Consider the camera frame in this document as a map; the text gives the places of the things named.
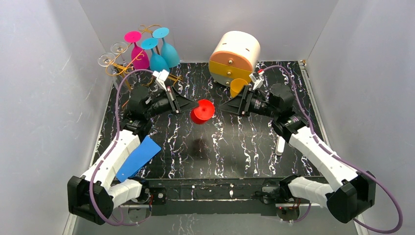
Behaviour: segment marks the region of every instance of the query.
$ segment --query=white wall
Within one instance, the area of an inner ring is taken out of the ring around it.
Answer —
[[[111,85],[78,1],[0,1],[0,234],[58,235]]]
[[[207,62],[221,37],[232,30],[258,39],[260,60],[306,59],[337,1],[80,0],[108,52],[141,24],[160,24],[170,28],[167,41],[187,62]]]
[[[415,2],[340,0],[307,65],[329,140],[399,199],[415,229]],[[377,187],[365,221],[381,229],[396,210]]]

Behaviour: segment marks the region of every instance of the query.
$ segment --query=white arm link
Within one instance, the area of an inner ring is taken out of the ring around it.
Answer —
[[[83,175],[85,176],[85,180],[90,181],[94,170],[98,163],[104,159],[104,156],[110,150],[111,146],[113,146],[115,140],[111,142],[108,148],[104,151],[102,156],[95,162],[93,166],[91,166]],[[101,165],[100,170],[97,172],[94,183],[97,181],[101,182],[101,186],[108,191],[111,187],[111,183],[124,164],[125,160],[128,156],[140,145],[140,140],[138,136],[133,135],[131,131],[123,130],[119,134],[118,143],[115,148],[112,150],[110,155]]]
[[[108,190],[108,195],[113,197],[114,208],[123,203],[138,198],[141,193],[142,185],[135,180],[126,180],[121,184],[112,186]]]
[[[295,178],[288,184],[288,188],[294,197],[305,198],[323,207],[327,207],[327,198],[325,195],[333,192],[329,184],[307,180],[304,177]]]
[[[334,152],[323,141],[320,140],[320,143],[331,152]],[[336,191],[343,185],[342,180],[346,179],[350,181],[357,177],[355,170],[334,159],[322,150],[314,141],[310,128],[306,126],[299,129],[297,134],[291,135],[289,144],[298,149],[311,161],[325,179],[327,179],[333,191]]]

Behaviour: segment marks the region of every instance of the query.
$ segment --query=wine glass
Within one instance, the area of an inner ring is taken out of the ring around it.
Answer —
[[[161,38],[163,46],[161,47],[161,56],[166,60],[169,68],[175,67],[180,63],[180,57],[176,49],[164,40],[164,37],[169,33],[169,29],[162,27],[154,30],[153,37]]]
[[[159,40],[157,38],[147,38],[141,43],[141,47],[144,50],[151,50],[152,52],[150,58],[150,69],[157,72],[160,72],[162,70],[170,71],[166,60],[162,56],[155,53],[153,50],[153,48],[157,46],[157,43],[159,43]]]
[[[115,55],[112,53],[105,53],[98,57],[98,64],[102,67],[108,67],[115,61]]]
[[[124,52],[127,51],[127,44],[124,42],[119,42],[119,43],[114,43],[111,46],[111,52],[114,53],[115,55],[121,54],[121,59],[122,59],[122,65],[126,66],[127,62],[125,61],[124,57],[122,56],[122,54]]]
[[[134,43],[133,51],[131,52],[131,60],[133,61],[134,69],[147,69],[150,66],[150,61],[148,59],[147,53],[137,46],[137,43],[141,39],[141,33],[137,31],[131,31],[124,35],[124,40],[128,43]]]

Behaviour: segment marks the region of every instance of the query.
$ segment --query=cyan wine glass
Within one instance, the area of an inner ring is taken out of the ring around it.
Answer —
[[[155,53],[153,50],[157,46],[157,43],[159,43],[159,40],[157,38],[147,38],[141,43],[141,47],[144,50],[151,50],[152,52],[150,58],[150,69],[157,72],[160,72],[162,70],[170,71],[166,60],[159,54]]]
[[[161,38],[163,40],[163,46],[161,47],[161,56],[166,60],[169,68],[176,67],[180,63],[179,54],[176,49],[164,40],[164,37],[169,33],[168,28],[158,28],[154,30],[153,37]]]

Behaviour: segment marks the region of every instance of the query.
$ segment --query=black marble tabletop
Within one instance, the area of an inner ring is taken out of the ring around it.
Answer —
[[[260,62],[257,70],[279,64],[294,76],[300,102],[311,117],[317,134],[321,137],[316,116],[308,95],[298,62]],[[149,136],[160,147],[157,154],[139,172],[138,176],[155,178],[245,178],[285,177],[291,174],[320,175],[317,169],[298,150],[286,143],[282,156],[277,156],[277,135],[268,117],[251,114],[237,117],[223,113],[217,106],[230,99],[229,88],[214,83],[207,63],[180,64],[171,73],[183,78],[174,86],[192,100],[208,99],[216,106],[215,115],[203,125],[190,119],[190,112],[173,115],[165,113],[152,119],[153,128]],[[279,69],[265,72],[264,85],[260,88],[266,94],[274,83],[288,84],[286,74]],[[138,84],[146,84],[151,75],[137,76]],[[151,84],[150,94],[158,89]],[[115,136],[115,94],[111,91],[95,160],[104,152]],[[122,95],[121,104],[129,94]]]

